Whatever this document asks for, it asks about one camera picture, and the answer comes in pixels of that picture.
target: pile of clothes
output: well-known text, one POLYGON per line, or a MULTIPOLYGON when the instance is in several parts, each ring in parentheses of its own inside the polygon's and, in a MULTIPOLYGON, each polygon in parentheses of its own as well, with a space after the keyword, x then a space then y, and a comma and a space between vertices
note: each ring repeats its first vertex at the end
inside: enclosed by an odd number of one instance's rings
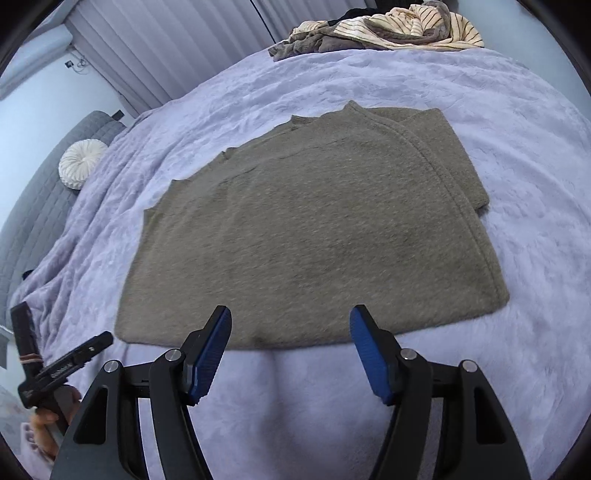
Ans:
POLYGON ((363 15, 366 11, 354 9, 335 21, 303 22, 288 39, 270 47, 269 54, 279 61, 304 53, 352 48, 456 51, 484 47, 474 25, 439 0, 395 7, 385 14, 363 15))

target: vertical blind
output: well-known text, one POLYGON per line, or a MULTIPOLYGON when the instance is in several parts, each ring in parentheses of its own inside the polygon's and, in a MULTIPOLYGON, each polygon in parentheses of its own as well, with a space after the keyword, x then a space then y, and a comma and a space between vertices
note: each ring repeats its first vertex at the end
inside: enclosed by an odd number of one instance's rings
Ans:
POLYGON ((179 98, 304 20, 372 0, 81 0, 66 19, 74 46, 132 116, 179 98))

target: bed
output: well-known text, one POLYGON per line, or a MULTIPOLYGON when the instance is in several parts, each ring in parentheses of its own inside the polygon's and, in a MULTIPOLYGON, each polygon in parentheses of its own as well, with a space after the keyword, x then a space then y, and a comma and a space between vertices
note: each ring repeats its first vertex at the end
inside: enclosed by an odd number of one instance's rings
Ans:
POLYGON ((104 112, 94 111, 83 118, 55 146, 11 210, 0 232, 0 325, 11 330, 10 298, 22 281, 47 255, 64 231, 66 218, 78 191, 65 188, 57 164, 66 148, 78 140, 96 138, 107 145, 125 129, 104 112))
MULTIPOLYGON (((173 179, 292 114, 320 115, 351 99, 441 109, 475 165, 491 197, 482 222, 511 300, 494 314, 398 340, 430 361, 474 359, 532 478, 547 480, 591 411, 591 123, 491 50, 341 51, 277 64, 266 52, 247 57, 113 140, 11 304, 29 303, 46 361, 113 330, 143 211, 173 179)), ((85 391, 108 359, 131 365, 165 350, 116 341, 72 384, 85 391)), ((159 479, 149 405, 140 410, 148 469, 159 479)), ((225 353, 191 417, 217 480, 346 480, 369 476, 390 411, 371 393, 354 346, 332 345, 225 353)))

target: blue gripper pad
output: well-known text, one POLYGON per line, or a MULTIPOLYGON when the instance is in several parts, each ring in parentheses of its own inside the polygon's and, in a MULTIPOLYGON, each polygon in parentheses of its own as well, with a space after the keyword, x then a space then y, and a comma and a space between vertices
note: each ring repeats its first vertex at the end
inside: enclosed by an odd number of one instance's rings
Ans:
POLYGON ((372 391, 384 404, 391 405, 394 392, 388 380, 388 363, 378 346, 380 331, 365 306, 351 310, 349 329, 372 391))
MULTIPOLYGON (((203 329, 204 334, 207 333, 208 326, 203 329)), ((209 392, 231 333, 232 314, 229 308, 224 307, 205 341, 201 354, 193 364, 193 387, 189 391, 189 398, 195 403, 209 392)))

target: finger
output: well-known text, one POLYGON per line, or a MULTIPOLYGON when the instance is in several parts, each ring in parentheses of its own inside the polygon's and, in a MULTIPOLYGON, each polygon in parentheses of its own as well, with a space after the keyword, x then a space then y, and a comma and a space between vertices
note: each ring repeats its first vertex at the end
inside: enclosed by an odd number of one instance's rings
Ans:
POLYGON ((76 413, 78 413, 78 410, 80 410, 80 402, 79 401, 75 402, 72 405, 72 409, 70 410, 70 413, 68 414, 68 425, 70 425, 72 423, 72 420, 76 416, 76 413))
POLYGON ((35 444, 46 454, 53 458, 57 456, 59 447, 44 426, 42 428, 33 430, 33 438, 35 440, 35 444))
POLYGON ((45 429, 45 425, 55 423, 58 419, 56 413, 46 408, 38 408, 35 413, 31 415, 31 426, 33 428, 39 427, 45 429))
POLYGON ((72 387, 72 397, 74 398, 74 401, 82 400, 82 394, 75 387, 72 387))

